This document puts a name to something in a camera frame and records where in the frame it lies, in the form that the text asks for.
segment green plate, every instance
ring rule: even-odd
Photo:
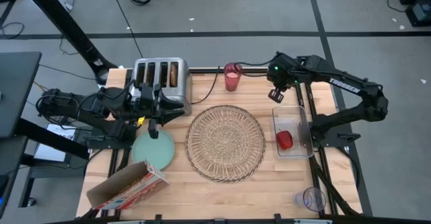
[[[133,163],[147,160],[156,169],[162,170],[172,161],[174,152],[174,141],[167,132],[159,130],[158,139],[143,133],[133,143],[132,160]]]

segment plastic cup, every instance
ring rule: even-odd
[[[310,187],[294,195],[294,202],[302,208],[319,212],[326,206],[325,194],[318,188]]]
[[[228,63],[224,66],[224,83],[226,90],[235,91],[240,82],[242,67],[238,63]]]

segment woven placemat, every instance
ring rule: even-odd
[[[249,177],[262,162],[265,136],[257,120],[236,106],[214,106],[190,125],[187,157],[203,177],[237,182]]]

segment wooden table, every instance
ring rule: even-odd
[[[194,102],[207,95],[214,77],[215,74],[193,74]],[[123,87],[124,80],[124,69],[111,69],[107,87]],[[243,76],[238,89],[229,92],[225,90],[224,77],[220,74],[211,95],[200,104],[193,105],[191,116],[181,116],[163,128],[175,142],[174,159],[163,169],[170,185],[134,209],[121,211],[121,219],[154,219],[156,214],[162,214],[163,219],[272,219],[274,213],[280,213],[283,218],[318,217],[317,213],[301,209],[292,202],[294,193],[312,186],[308,160],[274,158],[271,109],[279,104],[268,98],[271,89],[273,86],[266,78]],[[336,112],[329,84],[313,83],[312,91],[319,114]],[[294,89],[284,95],[282,105],[298,105]],[[265,156],[258,170],[235,184],[215,183],[201,177],[193,170],[185,153],[186,135],[194,117],[209,107],[221,104],[249,111],[259,121],[267,141]],[[308,105],[306,110],[310,118]],[[138,134],[145,131],[146,127],[141,127]],[[104,150],[88,164],[77,216],[91,207],[86,192],[107,178],[111,153],[112,150]],[[361,212],[349,159],[336,149],[327,148],[326,154],[333,185],[353,209]]]

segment gray floor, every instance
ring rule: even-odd
[[[287,31],[317,32],[310,0],[153,0],[138,7],[119,0],[134,32],[235,32]],[[326,32],[406,32],[428,31],[413,28],[405,14],[387,8],[386,0],[317,0]],[[402,8],[397,0],[391,4]],[[5,4],[0,4],[0,14]],[[84,32],[128,34],[126,21],[115,0],[77,0],[71,12]],[[24,34],[59,34],[58,29],[29,0],[17,0],[5,23],[22,22]],[[12,34],[15,28],[8,28]],[[329,38],[335,66],[359,77],[384,85],[389,99],[389,115],[382,122],[356,122],[357,142],[365,184],[373,214],[378,217],[431,219],[429,199],[431,177],[427,141],[431,99],[431,37]],[[131,67],[139,58],[134,41],[92,39],[99,51],[117,65]],[[292,56],[317,54],[324,57],[316,36],[248,36],[138,38],[144,57],[182,57],[191,67],[214,67],[232,61],[260,63],[280,50]],[[58,49],[59,40],[0,40],[0,52],[42,52],[41,63],[91,77],[78,56]],[[73,52],[65,42],[64,48]],[[423,84],[420,79],[428,80]],[[36,82],[63,91],[88,94],[94,82],[40,68]],[[28,98],[34,103],[40,90],[33,87]],[[359,102],[344,94],[348,107]],[[34,107],[27,105],[23,117],[44,126]],[[17,208],[22,179],[20,174],[0,223],[47,223],[75,216],[82,178],[37,180],[32,196],[39,205]]]

